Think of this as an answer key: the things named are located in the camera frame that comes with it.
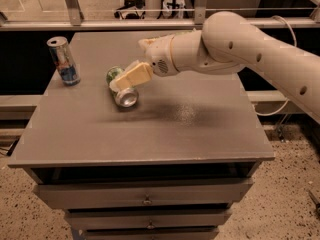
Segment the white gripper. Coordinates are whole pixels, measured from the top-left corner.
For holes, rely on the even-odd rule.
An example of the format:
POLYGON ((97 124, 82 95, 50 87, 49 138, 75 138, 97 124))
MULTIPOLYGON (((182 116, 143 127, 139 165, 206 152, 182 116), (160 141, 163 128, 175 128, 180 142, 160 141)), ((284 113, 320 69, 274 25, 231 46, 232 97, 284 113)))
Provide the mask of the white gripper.
POLYGON ((150 81, 153 72, 160 77, 177 75, 179 71, 175 68, 171 56, 173 37, 174 35, 167 35, 139 40, 138 44, 145 51, 148 63, 140 62, 139 60, 132 62, 124 70, 117 82, 134 87, 150 81))

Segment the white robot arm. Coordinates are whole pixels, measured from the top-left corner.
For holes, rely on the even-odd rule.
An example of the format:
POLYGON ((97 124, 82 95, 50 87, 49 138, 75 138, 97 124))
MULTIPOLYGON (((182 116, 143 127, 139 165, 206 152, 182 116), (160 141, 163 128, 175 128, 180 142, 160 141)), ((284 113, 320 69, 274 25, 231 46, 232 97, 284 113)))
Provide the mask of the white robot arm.
POLYGON ((153 75, 224 75, 247 67, 320 121, 320 57, 265 34, 236 13, 218 12, 200 30, 141 39, 139 45, 145 60, 116 76, 113 91, 141 85, 153 75))

